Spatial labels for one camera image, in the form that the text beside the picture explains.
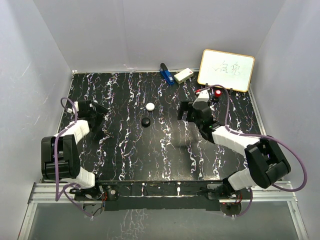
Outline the white earbud charging case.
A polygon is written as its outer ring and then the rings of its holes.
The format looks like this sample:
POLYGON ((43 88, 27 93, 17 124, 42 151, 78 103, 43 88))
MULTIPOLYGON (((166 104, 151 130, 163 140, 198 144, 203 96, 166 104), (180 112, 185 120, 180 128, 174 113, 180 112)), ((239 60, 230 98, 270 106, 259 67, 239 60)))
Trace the white earbud charging case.
POLYGON ((145 105, 147 111, 152 112, 155 109, 155 105, 152 102, 149 102, 145 105))

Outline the black earbud charging case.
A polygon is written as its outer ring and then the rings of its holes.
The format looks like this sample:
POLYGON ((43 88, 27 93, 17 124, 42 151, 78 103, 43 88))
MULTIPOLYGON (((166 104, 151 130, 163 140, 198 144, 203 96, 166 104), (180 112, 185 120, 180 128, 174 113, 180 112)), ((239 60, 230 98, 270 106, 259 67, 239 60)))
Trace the black earbud charging case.
POLYGON ((144 117, 141 119, 141 125, 144 127, 144 128, 147 128, 151 125, 151 120, 148 118, 148 117, 144 117))

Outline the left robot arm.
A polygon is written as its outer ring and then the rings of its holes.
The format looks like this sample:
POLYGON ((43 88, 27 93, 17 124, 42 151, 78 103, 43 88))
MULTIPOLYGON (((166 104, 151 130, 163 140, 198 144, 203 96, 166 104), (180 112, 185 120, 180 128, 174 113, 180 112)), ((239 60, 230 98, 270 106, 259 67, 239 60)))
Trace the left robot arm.
POLYGON ((70 108, 63 108, 69 114, 74 114, 71 121, 63 130, 53 136, 41 140, 41 174, 44 180, 60 181, 70 184, 71 194, 85 196, 97 200, 103 195, 103 187, 98 184, 96 174, 81 166, 78 153, 78 143, 89 133, 101 129, 101 124, 108 110, 93 100, 71 101, 70 108))

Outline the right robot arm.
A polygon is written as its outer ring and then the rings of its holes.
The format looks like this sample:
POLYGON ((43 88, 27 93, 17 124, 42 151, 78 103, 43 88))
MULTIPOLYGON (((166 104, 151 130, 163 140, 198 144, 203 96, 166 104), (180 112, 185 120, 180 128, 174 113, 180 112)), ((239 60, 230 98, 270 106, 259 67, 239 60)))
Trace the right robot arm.
POLYGON ((211 190, 216 196, 233 199, 242 189, 255 186, 266 189, 291 172, 291 166, 277 142, 231 133, 214 120, 208 103, 182 101, 177 119, 181 120, 184 113, 187 113, 186 120, 195 123, 205 140, 231 149, 247 160, 246 169, 232 173, 222 180, 222 185, 211 190))

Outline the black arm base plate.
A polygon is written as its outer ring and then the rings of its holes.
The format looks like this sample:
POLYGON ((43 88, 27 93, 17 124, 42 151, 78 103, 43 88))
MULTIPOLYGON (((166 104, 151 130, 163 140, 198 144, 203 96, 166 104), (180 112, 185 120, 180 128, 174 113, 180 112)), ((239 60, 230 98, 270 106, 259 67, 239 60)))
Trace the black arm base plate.
POLYGON ((221 197, 211 190, 222 181, 98 181, 102 194, 91 199, 74 195, 77 201, 100 201, 105 211, 120 210, 206 210, 239 213, 252 193, 247 189, 221 197))

